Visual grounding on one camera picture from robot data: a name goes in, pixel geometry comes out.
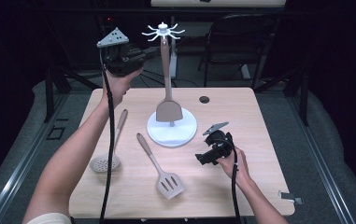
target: gray carpet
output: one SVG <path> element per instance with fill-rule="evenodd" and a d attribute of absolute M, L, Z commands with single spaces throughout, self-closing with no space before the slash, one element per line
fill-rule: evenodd
<path fill-rule="evenodd" d="M 201 49 L 189 46 L 180 48 L 178 56 L 178 75 L 173 85 L 180 87 L 201 87 L 202 71 L 197 71 Z M 132 82 L 132 88 L 161 87 L 160 58 L 149 60 L 145 65 L 143 76 Z M 250 82 L 239 80 L 241 74 L 236 67 L 212 68 L 208 86 L 248 86 Z M 97 71 L 81 73 L 92 82 L 100 84 L 101 78 L 93 76 Z M 73 90 L 68 95 L 55 92 L 57 112 L 48 125 L 43 123 L 46 112 L 44 83 L 34 87 L 36 100 L 32 111 L 21 129 L 16 143 L 7 155 L 0 168 L 0 194 L 8 180 L 14 175 L 15 168 L 28 150 L 36 147 L 35 159 L 25 174 L 23 181 L 12 190 L 11 200 L 2 206 L 0 223 L 21 223 L 25 207 L 41 171 L 58 146 L 76 130 L 82 113 L 89 100 L 91 91 L 69 79 Z M 319 174 L 319 170 L 311 157 L 311 148 L 303 133 L 300 121 L 295 117 L 292 108 L 294 99 L 285 98 L 281 92 L 283 83 L 268 92 L 256 95 L 263 113 L 264 121 L 277 152 L 278 159 L 285 175 L 288 187 L 297 197 L 302 197 L 305 204 L 296 205 L 295 213 L 287 217 L 291 223 L 344 223 L 339 218 L 330 194 Z M 317 145 L 327 163 L 349 211 L 356 222 L 356 179 L 352 171 L 343 161 L 343 148 L 332 121 L 324 111 L 317 98 L 310 94 L 308 106 L 308 129 L 316 139 Z M 96 223 L 95 219 L 80 219 L 78 223 Z M 140 220 L 118 220 L 112 223 L 140 223 Z M 148 220 L 146 223 L 184 223 L 184 220 Z M 228 223 L 229 219 L 189 220 L 189 223 Z M 248 223 L 255 223 L 253 217 L 247 218 Z"/>

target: hand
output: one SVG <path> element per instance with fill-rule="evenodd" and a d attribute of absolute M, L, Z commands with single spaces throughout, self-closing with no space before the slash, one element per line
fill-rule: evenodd
<path fill-rule="evenodd" d="M 236 172 L 237 182 L 238 180 L 250 180 L 246 155 L 244 151 L 241 150 L 239 147 L 235 147 L 235 150 L 238 162 L 238 170 Z M 216 161 L 221 165 L 224 172 L 231 178 L 233 175 L 234 168 L 234 152 L 232 151 L 228 157 L 219 158 Z"/>
<path fill-rule="evenodd" d="M 131 88 L 131 80 L 134 79 L 134 77 L 139 76 L 142 72 L 143 67 L 137 69 L 136 71 L 125 77 L 115 77 L 108 70 L 106 70 L 108 85 L 110 86 L 111 94 L 113 95 L 114 107 L 116 107 L 122 102 L 123 95 L 125 95 L 125 93 Z M 107 88 L 104 78 L 102 100 L 106 100 L 107 102 Z"/>

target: person's right hand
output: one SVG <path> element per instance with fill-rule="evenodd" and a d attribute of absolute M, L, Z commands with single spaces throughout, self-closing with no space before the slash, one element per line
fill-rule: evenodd
<path fill-rule="evenodd" d="M 238 170 L 236 172 L 236 178 L 238 179 L 250 179 L 249 169 L 247 158 L 242 149 L 239 147 L 235 147 L 237 162 L 238 162 Z M 234 168 L 234 152 L 232 151 L 230 155 L 226 158 L 219 158 L 216 160 L 221 167 L 223 168 L 224 172 L 231 178 L 233 175 L 233 168 Z"/>

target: forearm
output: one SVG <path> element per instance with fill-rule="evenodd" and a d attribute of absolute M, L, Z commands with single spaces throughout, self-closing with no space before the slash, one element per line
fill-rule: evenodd
<path fill-rule="evenodd" d="M 265 198 L 253 180 L 239 181 L 237 185 L 247 198 L 257 223 L 288 223 L 285 217 Z"/>
<path fill-rule="evenodd" d="M 101 103 L 52 156 L 39 179 L 38 190 L 70 196 L 91 159 L 107 120 L 107 104 Z"/>

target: black chair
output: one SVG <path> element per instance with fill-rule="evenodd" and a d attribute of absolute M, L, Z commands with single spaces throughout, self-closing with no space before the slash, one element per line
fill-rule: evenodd
<path fill-rule="evenodd" d="M 276 30 L 276 20 L 244 14 L 231 14 L 217 19 L 210 27 L 206 38 L 205 52 L 198 70 L 205 63 L 204 87 L 206 87 L 209 64 L 256 64 L 250 79 L 254 88 L 259 72 L 264 43 Z"/>

